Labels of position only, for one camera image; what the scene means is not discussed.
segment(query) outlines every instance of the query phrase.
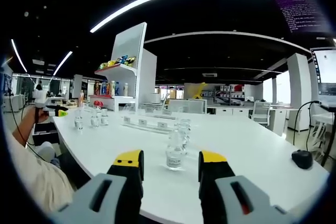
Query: window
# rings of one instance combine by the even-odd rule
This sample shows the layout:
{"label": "window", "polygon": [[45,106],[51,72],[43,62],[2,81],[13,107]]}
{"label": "window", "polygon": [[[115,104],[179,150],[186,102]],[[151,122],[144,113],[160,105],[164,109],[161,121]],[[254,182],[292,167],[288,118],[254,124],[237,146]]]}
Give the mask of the window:
{"label": "window", "polygon": [[290,104],[290,80],[288,71],[277,76],[277,102]]}
{"label": "window", "polygon": [[272,85],[272,78],[264,81],[263,84],[263,95],[262,98],[266,101],[266,102],[273,102],[273,85]]}

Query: glass bottle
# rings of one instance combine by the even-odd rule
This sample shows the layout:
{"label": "glass bottle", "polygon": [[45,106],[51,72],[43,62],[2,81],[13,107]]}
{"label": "glass bottle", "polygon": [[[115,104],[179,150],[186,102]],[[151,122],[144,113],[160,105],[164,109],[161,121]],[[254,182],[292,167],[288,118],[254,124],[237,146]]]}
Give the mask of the glass bottle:
{"label": "glass bottle", "polygon": [[91,111],[91,126],[97,128],[99,126],[99,119],[97,116],[97,110]]}
{"label": "glass bottle", "polygon": [[178,170],[182,167],[185,156],[185,148],[182,145],[181,134],[174,129],[169,136],[170,142],[166,149],[166,163],[170,170]]}
{"label": "glass bottle", "polygon": [[78,130],[81,130],[83,128],[83,117],[82,117],[82,109],[78,108],[75,111],[75,127]]}
{"label": "glass bottle", "polygon": [[109,125],[109,117],[107,116],[107,109],[101,109],[100,122],[101,125]]}

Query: drawer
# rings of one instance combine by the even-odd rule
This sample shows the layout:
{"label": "drawer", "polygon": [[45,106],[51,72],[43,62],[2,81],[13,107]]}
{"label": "drawer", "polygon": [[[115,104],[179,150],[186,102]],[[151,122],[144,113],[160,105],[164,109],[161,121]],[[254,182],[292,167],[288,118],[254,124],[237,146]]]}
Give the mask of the drawer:
{"label": "drawer", "polygon": [[233,109],[216,109],[216,115],[232,115]]}
{"label": "drawer", "polygon": [[248,117],[248,109],[233,109],[233,115],[247,116]]}

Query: office room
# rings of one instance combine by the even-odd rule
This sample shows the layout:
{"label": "office room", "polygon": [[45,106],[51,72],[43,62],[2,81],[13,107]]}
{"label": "office room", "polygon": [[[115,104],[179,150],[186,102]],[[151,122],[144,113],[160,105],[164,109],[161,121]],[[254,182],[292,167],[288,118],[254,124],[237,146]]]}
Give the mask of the office room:
{"label": "office room", "polygon": [[321,0],[7,4],[6,212],[19,203],[54,223],[333,215],[336,36]]}

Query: white shelf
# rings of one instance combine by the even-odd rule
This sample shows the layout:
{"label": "white shelf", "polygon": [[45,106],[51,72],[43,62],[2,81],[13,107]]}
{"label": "white shelf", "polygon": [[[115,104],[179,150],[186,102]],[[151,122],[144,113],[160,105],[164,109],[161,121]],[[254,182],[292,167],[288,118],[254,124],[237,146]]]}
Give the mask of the white shelf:
{"label": "white shelf", "polygon": [[100,76],[105,76],[108,79],[119,80],[121,79],[120,77],[123,77],[125,74],[128,74],[130,71],[133,72],[135,76],[137,75],[137,70],[135,68],[126,66],[125,64],[116,64],[111,67],[99,69],[95,71],[94,73]]}

